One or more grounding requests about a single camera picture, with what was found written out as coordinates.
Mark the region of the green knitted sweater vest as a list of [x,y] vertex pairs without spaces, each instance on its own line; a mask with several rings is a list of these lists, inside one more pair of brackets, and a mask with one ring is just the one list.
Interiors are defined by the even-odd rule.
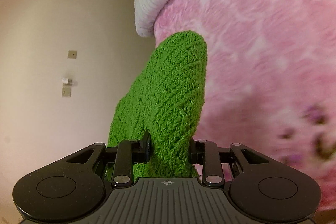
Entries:
[[193,31],[177,32],[152,53],[145,69],[119,101],[108,146],[139,140],[150,134],[153,155],[133,167],[139,177],[196,177],[189,162],[194,136],[205,102],[207,44]]

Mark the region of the pink floral fleece blanket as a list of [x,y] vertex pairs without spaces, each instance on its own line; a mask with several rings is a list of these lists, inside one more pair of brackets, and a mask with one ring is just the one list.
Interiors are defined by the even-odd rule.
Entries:
[[195,138],[242,143],[296,168],[335,208],[335,0],[169,0],[157,43],[192,30],[207,43]]

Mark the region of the wall plug adapter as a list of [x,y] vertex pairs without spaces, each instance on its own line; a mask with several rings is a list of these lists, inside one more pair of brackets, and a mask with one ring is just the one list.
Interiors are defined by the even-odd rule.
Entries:
[[72,88],[77,86],[77,81],[71,78],[62,79],[62,97],[70,98],[72,95]]

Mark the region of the wall socket plate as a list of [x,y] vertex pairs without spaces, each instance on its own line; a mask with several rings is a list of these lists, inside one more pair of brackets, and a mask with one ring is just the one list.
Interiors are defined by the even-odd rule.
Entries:
[[77,57],[77,51],[74,51],[74,50],[68,51],[68,56],[67,56],[68,59],[76,59],[76,57]]

